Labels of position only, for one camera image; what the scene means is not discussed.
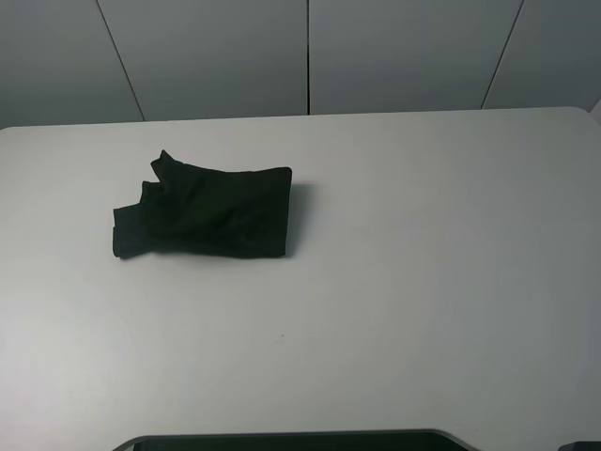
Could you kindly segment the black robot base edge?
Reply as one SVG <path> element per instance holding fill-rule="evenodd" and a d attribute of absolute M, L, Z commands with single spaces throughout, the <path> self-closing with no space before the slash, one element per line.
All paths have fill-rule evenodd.
<path fill-rule="evenodd" d="M 115 450 L 476 450 L 439 428 L 142 435 Z"/>

